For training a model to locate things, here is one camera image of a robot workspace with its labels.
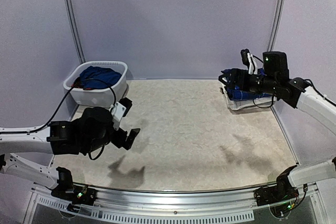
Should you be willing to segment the blue plaid shirt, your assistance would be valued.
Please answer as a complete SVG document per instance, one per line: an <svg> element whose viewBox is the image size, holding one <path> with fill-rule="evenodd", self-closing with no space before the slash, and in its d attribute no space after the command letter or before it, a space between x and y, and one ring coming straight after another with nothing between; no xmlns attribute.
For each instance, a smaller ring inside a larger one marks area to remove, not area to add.
<svg viewBox="0 0 336 224"><path fill-rule="evenodd" d="M223 90L228 95L229 99L232 101L248 101L248 100L255 100L260 98L271 98L272 95L266 94L266 93L251 93L247 91L243 91L240 89L239 86L234 86L230 89L225 89L223 87Z"/></svg>

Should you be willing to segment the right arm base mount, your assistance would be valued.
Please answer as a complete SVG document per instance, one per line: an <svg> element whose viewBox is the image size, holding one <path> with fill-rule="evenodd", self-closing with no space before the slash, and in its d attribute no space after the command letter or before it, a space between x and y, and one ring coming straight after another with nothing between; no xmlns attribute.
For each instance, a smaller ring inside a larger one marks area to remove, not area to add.
<svg viewBox="0 0 336 224"><path fill-rule="evenodd" d="M289 182L290 172L296 168L297 165L291 166L284 170L277 178L276 184L273 186L261 186L254 191L254 199L257 206L277 205L270 206L271 214L278 219L284 219L296 209L305 199L308 191L308 185L303 185L304 195L302 198L299 196L297 187L293 187Z"/></svg>

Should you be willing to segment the white t-shirt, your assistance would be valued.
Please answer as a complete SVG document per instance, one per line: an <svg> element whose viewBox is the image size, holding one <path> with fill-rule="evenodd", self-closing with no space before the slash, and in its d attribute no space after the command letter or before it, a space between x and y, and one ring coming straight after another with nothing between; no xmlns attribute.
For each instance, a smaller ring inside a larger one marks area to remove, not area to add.
<svg viewBox="0 0 336 224"><path fill-rule="evenodd" d="M220 91L223 94L227 108L231 109L232 111L267 109L267 108L270 108L273 104L272 97L271 98L260 98L260 99L248 100L248 101L232 101L229 99L228 95L223 90L222 84L220 84Z"/></svg>

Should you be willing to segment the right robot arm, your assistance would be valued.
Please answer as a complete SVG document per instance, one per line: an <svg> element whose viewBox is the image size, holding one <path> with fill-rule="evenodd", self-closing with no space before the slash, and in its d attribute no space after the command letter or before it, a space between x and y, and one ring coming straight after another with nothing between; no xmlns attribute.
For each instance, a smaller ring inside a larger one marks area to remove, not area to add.
<svg viewBox="0 0 336 224"><path fill-rule="evenodd" d="M268 94L295 109L293 115L303 113L285 125L291 133L300 164L277 177L271 196L282 201L291 194L292 188L334 179L335 147L331 147L331 141L335 139L335 102L318 91L310 79L291 78L284 52L264 52L260 60L262 71L256 63L258 58L248 49L240 54L247 68L223 70L218 77L227 89Z"/></svg>

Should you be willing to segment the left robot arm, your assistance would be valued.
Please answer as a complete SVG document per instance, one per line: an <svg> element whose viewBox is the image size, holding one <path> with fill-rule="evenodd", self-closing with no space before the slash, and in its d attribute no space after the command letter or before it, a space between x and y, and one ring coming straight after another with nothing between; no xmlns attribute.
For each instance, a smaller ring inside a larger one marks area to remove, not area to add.
<svg viewBox="0 0 336 224"><path fill-rule="evenodd" d="M103 153L113 144L129 150L140 133L139 128L130 132L120 127L128 109L108 110L101 107L86 108L81 117L73 121L52 121L39 129L8 132L1 131L1 173L17 176L58 190L67 200L78 195L73 185L71 171L63 167L48 167L20 157L20 153L45 153L53 155L88 156Z"/></svg>

